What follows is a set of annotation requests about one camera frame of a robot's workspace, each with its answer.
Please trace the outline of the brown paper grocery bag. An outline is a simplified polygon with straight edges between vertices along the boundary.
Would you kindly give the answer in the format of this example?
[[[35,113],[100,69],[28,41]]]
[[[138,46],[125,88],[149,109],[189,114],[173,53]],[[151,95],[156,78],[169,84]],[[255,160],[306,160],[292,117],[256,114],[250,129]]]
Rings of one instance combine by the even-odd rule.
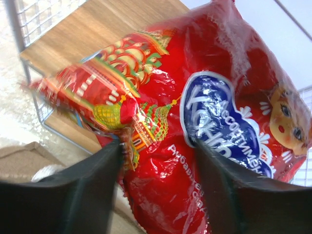
[[[26,183],[52,175],[64,169],[64,164],[37,142],[6,146],[0,149],[0,179],[11,183]],[[110,234],[142,234],[132,220],[130,209],[118,199],[113,208]]]

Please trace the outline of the red candy bag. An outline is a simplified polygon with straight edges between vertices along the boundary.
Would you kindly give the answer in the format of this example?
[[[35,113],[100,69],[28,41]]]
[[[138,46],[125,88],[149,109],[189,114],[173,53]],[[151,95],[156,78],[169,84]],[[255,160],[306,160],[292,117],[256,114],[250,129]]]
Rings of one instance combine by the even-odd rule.
[[[120,183],[149,234],[211,232],[196,140],[283,182],[312,145],[308,107],[232,0],[128,34],[29,89],[120,138]]]

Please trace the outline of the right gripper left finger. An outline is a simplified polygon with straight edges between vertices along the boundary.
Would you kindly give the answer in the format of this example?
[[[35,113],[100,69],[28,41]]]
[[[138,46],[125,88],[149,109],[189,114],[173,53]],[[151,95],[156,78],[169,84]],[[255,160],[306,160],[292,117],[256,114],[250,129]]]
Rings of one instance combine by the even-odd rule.
[[[3,234],[106,234],[121,169],[113,140],[92,156],[38,182],[0,183]]]

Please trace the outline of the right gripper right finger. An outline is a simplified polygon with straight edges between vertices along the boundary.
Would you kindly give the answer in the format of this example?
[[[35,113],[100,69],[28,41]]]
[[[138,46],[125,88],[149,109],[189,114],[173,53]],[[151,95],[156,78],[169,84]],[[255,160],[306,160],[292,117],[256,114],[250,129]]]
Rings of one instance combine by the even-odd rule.
[[[310,234],[312,189],[256,174],[200,140],[196,162],[214,234]]]

